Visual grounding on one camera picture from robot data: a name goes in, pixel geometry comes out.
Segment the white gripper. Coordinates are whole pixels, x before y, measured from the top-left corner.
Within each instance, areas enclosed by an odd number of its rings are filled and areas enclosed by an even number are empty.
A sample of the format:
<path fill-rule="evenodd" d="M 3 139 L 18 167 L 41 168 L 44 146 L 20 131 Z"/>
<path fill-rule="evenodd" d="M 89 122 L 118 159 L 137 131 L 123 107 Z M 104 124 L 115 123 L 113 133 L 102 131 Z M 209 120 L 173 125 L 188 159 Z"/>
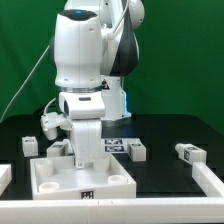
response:
<path fill-rule="evenodd" d="M 102 124 L 100 119 L 74 120 L 70 142 L 75 154 L 75 167 L 95 162 L 100 155 Z"/>

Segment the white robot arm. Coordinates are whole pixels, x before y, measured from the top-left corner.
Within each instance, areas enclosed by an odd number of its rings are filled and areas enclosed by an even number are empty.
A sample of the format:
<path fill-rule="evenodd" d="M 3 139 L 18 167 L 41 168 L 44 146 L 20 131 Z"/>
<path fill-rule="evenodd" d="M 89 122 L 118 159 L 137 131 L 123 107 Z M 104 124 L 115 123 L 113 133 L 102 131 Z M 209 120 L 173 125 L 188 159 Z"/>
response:
<path fill-rule="evenodd" d="M 131 114 L 121 80 L 139 61 L 134 30 L 144 20 L 141 0 L 68 0 L 57 15 L 52 40 L 55 85 L 75 165 L 102 157 L 102 126 Z"/>

